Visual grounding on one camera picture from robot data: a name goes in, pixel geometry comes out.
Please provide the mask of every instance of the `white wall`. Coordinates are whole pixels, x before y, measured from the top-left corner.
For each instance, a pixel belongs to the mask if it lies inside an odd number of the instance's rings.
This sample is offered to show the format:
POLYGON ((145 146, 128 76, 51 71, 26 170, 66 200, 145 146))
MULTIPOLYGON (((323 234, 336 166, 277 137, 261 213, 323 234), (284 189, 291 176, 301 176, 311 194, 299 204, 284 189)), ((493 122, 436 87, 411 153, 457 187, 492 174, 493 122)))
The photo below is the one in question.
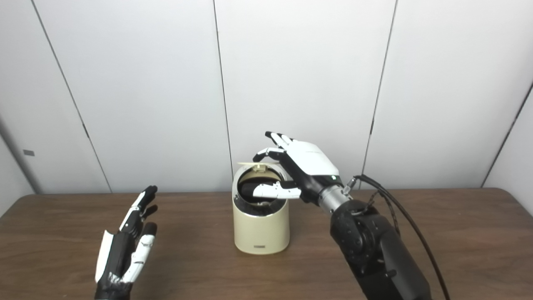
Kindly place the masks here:
POLYGON ((311 141, 361 173, 394 1, 215 1, 233 168, 311 141))
POLYGON ((36 6, 113 192, 230 189, 212 0, 36 6))
POLYGON ((33 192, 15 158, 0 137, 0 216, 20 197, 33 192))
POLYGON ((38 191, 109 191, 31 1, 0 1, 0 129, 38 191))
POLYGON ((533 215, 533 93, 526 101, 484 187, 510 192, 533 215))
POLYGON ((533 81, 533 2, 399 1, 365 174, 480 187, 533 81))

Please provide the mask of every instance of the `cable connector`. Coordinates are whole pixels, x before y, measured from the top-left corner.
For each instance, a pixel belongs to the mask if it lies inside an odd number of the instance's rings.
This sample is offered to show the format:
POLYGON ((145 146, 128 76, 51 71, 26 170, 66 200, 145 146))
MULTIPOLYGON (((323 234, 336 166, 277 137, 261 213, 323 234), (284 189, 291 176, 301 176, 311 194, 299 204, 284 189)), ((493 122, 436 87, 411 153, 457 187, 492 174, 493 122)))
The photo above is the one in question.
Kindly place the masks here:
POLYGON ((352 179, 350 179, 350 181, 346 184, 346 186, 342 190, 342 194, 345 196, 348 196, 348 194, 352 191, 353 187, 356 185, 356 182, 357 182, 357 179, 355 178, 355 176, 352 177, 352 179))

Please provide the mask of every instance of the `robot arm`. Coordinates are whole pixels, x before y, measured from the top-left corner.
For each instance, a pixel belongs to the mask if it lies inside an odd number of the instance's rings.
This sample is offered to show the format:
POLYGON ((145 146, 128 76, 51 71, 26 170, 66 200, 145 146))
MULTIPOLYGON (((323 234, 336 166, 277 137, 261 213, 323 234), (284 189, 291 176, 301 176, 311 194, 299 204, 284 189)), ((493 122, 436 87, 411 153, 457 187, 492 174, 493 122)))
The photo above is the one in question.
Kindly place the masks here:
POLYGON ((287 199, 299 189, 304 202, 329 213, 330 234, 369 300, 431 300, 428 282, 394 227, 375 208, 349 196, 337 168, 316 145, 279 133, 265 135, 278 148, 259 151, 254 162, 267 156, 279 161, 296 187, 257 184, 247 187, 250 193, 287 199))
POLYGON ((156 192, 157 186, 153 185, 139 194, 116 234, 104 231, 96 263, 94 299, 129 300, 133 283, 141 273, 156 237, 157 225, 143 224, 157 211, 156 205, 147 207, 156 192))

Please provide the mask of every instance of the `small label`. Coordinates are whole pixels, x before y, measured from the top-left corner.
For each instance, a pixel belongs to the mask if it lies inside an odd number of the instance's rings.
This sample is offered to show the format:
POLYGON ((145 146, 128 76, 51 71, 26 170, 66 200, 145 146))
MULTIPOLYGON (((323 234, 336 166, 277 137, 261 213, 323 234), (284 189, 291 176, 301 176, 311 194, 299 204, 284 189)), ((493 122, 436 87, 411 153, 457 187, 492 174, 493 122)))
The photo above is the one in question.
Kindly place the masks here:
POLYGON ((28 155, 28 156, 35 156, 35 152, 31 151, 31 150, 22 150, 22 152, 24 153, 24 155, 28 155))

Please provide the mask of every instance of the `wooden table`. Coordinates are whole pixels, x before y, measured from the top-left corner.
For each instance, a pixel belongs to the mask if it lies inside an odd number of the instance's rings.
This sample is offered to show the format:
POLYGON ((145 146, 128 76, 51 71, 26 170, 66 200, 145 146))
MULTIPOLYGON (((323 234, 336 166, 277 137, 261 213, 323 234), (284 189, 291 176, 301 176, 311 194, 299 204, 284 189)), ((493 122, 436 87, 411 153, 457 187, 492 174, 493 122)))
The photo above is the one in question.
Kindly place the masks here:
MULTIPOLYGON (((354 196, 367 200, 371 191, 354 196)), ((533 299, 533 218, 498 189, 398 190, 426 236, 452 299, 533 299)), ((92 299, 104 229, 134 194, 31 195, 0 218, 0 299, 92 299)), ((291 240, 253 256, 233 244, 230 193, 159 193, 156 244, 132 292, 140 299, 365 299, 312 204, 290 203, 291 240)), ((378 208, 387 215, 382 201, 378 208)), ((405 244, 443 299, 400 217, 405 244)))

